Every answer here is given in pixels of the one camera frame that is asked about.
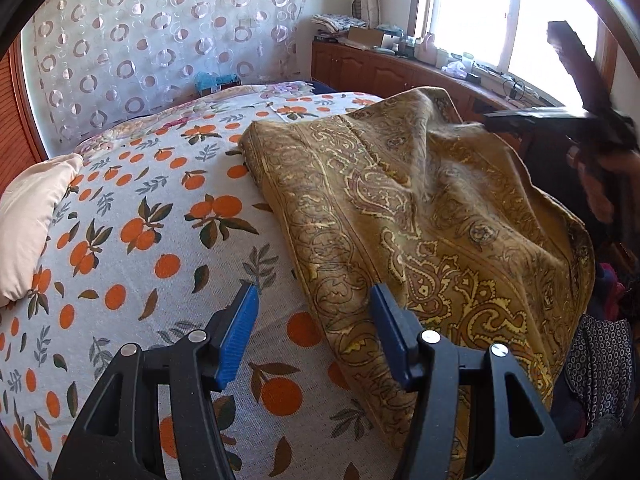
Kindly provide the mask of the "right hand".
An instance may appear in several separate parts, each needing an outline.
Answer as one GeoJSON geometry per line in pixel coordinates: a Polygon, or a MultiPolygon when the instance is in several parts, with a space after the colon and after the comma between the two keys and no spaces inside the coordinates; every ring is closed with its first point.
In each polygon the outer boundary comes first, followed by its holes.
{"type": "MultiPolygon", "coordinates": [[[[614,220],[614,205],[606,197],[602,181],[587,169],[577,146],[568,150],[567,160],[568,164],[578,172],[591,212],[598,221],[611,224],[614,220]]],[[[631,211],[634,214],[634,221],[639,223],[639,153],[618,152],[601,156],[599,164],[604,170],[628,179],[631,189],[631,211]]]]}

